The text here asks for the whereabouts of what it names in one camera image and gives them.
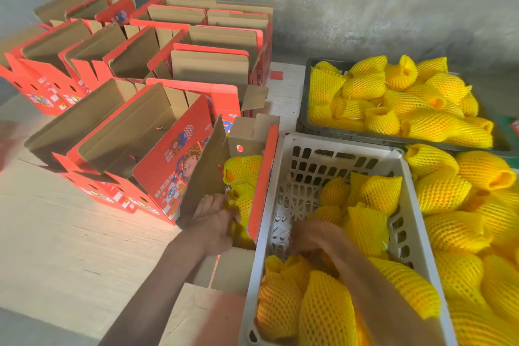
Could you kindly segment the person's right hand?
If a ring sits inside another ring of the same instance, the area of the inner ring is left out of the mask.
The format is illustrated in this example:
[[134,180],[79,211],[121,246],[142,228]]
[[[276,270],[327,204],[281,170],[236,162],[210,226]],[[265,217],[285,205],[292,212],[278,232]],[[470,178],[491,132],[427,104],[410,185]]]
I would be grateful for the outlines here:
[[297,220],[291,227],[290,239],[293,233],[305,233],[318,238],[322,251],[335,264],[347,262],[349,243],[346,232],[340,226],[323,220]]

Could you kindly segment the group of red cardboard boxes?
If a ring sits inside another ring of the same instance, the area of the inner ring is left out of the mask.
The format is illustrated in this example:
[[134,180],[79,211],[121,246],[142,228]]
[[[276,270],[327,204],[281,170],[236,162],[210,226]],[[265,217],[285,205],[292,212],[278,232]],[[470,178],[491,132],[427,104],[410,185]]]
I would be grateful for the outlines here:
[[[53,0],[36,9],[42,24],[0,39],[0,77],[55,117],[26,149],[43,170],[91,199],[128,213],[145,211],[174,224],[174,212],[211,133],[194,133],[196,117],[221,117],[230,128],[263,107],[269,72],[271,6],[217,0]],[[138,106],[157,83],[165,112],[158,126],[117,133],[107,165],[82,147],[113,118]]]

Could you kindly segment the yellow foam-netted fruit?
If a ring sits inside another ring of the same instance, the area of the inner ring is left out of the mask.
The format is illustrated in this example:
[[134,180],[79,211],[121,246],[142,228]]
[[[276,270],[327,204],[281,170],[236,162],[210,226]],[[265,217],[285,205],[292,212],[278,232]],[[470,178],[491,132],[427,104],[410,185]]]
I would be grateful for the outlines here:
[[262,155],[250,155],[242,158],[243,175],[247,184],[256,187],[262,161]]
[[228,159],[223,166],[223,181],[226,185],[235,185],[248,182],[248,173],[243,165],[244,157]]
[[242,182],[231,186],[228,203],[230,207],[238,209],[239,223],[244,227],[249,223],[254,194],[255,186],[249,183]]
[[234,220],[231,221],[227,235],[230,237],[232,247],[247,249],[250,251],[256,250],[254,240],[249,236],[246,227]]

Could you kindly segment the open red printed carton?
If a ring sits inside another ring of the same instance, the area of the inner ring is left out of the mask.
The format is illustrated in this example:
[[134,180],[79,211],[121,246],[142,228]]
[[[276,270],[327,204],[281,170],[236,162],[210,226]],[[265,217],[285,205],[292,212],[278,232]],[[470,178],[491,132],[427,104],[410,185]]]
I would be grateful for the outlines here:
[[175,214],[178,228],[191,220],[199,200],[207,194],[230,194],[224,182],[225,162],[232,158],[262,157],[256,166],[257,183],[252,189],[249,219],[242,216],[245,236],[251,243],[234,242],[220,256],[204,256],[182,277],[182,289],[157,346],[256,346],[268,344],[261,339],[255,323],[256,299],[264,275],[263,260],[268,255],[268,219],[274,209],[271,173],[278,176],[276,160],[280,138],[279,117],[258,114],[238,118],[226,134],[218,118],[206,149]]

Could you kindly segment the white plastic crate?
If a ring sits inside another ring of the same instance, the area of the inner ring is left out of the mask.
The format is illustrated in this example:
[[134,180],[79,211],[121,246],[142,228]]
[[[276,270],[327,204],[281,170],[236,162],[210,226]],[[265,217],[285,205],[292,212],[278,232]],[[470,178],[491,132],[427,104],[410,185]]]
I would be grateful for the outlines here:
[[267,171],[265,206],[261,214],[251,215],[248,225],[256,243],[256,253],[238,346],[281,346],[265,340],[255,323],[264,260],[269,254],[285,260],[290,254],[293,221],[313,213],[322,188],[331,179],[342,177],[349,182],[353,173],[402,177],[399,205],[388,219],[388,252],[392,258],[413,268],[438,291],[440,316],[430,319],[429,325],[445,346],[458,346],[404,151],[302,133],[280,134],[273,147],[274,157],[267,160],[270,169]]

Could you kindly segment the black plastic crate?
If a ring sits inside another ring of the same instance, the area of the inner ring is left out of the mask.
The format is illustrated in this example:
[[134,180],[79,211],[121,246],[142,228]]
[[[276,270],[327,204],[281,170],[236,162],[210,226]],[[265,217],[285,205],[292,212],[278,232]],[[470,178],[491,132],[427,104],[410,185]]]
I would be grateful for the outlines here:
[[[374,145],[382,145],[404,149],[406,145],[411,144],[426,144],[437,147],[441,150],[448,152],[465,152],[474,150],[472,147],[464,147],[459,145],[450,145],[443,142],[431,142],[426,140],[416,140],[410,138],[403,137],[395,137],[395,136],[387,136],[380,134],[372,134],[366,132],[356,132],[356,131],[347,131],[343,129],[330,128],[313,125],[308,121],[308,99],[309,99],[309,89],[310,89],[310,75],[311,68],[314,67],[318,62],[326,61],[329,62],[332,66],[338,68],[340,72],[346,72],[349,68],[351,68],[355,61],[347,60],[347,59],[330,59],[330,58],[308,58],[306,61],[306,69],[305,76],[303,82],[303,93],[300,107],[300,114],[296,123],[296,131],[299,133],[316,135],[326,138],[334,138],[339,140],[351,140],[364,144],[374,144]],[[484,100],[479,93],[474,94],[476,100],[479,103],[479,113],[478,115],[482,118],[488,119],[494,123],[494,128],[491,133],[493,137],[493,147],[490,149],[485,149],[485,151],[494,153],[495,155],[504,158],[510,159],[519,156],[515,156],[513,152],[510,152],[507,147],[502,147],[501,145],[506,145],[506,141],[499,141],[498,131],[495,130],[495,122],[494,122],[494,113],[496,113],[492,108],[488,106],[488,102]]]

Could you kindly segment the green object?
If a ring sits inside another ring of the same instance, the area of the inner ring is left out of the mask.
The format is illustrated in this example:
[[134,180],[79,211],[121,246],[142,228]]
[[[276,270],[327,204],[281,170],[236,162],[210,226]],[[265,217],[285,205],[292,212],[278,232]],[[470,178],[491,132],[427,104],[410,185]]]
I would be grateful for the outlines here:
[[498,131],[498,140],[507,142],[506,145],[501,146],[507,147],[515,156],[519,156],[519,133],[512,127],[512,124],[516,120],[516,116],[494,113],[495,130]]

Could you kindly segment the pile of yellow netted fruits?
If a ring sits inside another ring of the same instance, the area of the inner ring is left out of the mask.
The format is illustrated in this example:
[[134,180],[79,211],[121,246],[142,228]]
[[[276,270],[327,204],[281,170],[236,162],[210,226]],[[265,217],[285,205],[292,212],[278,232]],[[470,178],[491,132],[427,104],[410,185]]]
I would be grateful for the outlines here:
[[519,346],[519,176],[486,151],[405,158],[458,346]]
[[491,149],[494,123],[480,118],[479,103],[446,57],[392,65],[378,55],[340,69],[312,62],[308,71],[310,125],[467,148]]
[[[292,256],[290,228],[307,216],[343,225],[349,222],[348,200],[337,190],[349,184],[343,177],[321,178],[305,173],[307,183],[280,176],[267,228],[262,220],[260,238],[265,253],[256,256],[252,279],[258,281],[257,344],[296,340],[299,346],[359,346],[361,330],[346,286],[324,256]],[[353,224],[346,231],[374,265],[401,292],[424,320],[432,323],[445,346],[458,346],[432,255],[425,223],[407,166],[386,176],[373,172],[350,174],[353,187]]]

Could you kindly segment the person's right forearm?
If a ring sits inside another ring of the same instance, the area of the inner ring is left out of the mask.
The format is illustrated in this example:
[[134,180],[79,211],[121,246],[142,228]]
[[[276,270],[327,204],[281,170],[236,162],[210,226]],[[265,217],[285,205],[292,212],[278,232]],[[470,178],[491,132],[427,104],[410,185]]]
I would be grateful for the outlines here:
[[341,230],[325,237],[373,346],[444,346],[441,339]]

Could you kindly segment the person's left hand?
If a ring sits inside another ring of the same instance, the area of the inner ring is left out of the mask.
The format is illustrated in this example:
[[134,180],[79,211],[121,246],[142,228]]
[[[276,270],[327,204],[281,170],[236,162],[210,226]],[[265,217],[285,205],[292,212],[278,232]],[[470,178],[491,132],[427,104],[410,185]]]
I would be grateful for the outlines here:
[[219,255],[230,249],[232,242],[227,235],[230,224],[220,224],[218,221],[194,223],[194,215],[188,226],[173,240],[180,252],[201,259],[207,256]]

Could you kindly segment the person's left forearm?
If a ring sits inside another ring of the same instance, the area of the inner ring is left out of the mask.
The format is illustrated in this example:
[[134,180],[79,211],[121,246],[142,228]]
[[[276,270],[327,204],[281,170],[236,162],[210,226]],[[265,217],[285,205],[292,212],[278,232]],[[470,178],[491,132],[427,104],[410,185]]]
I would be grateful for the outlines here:
[[159,346],[174,304],[200,262],[231,246],[226,232],[183,231],[115,319],[98,346]]

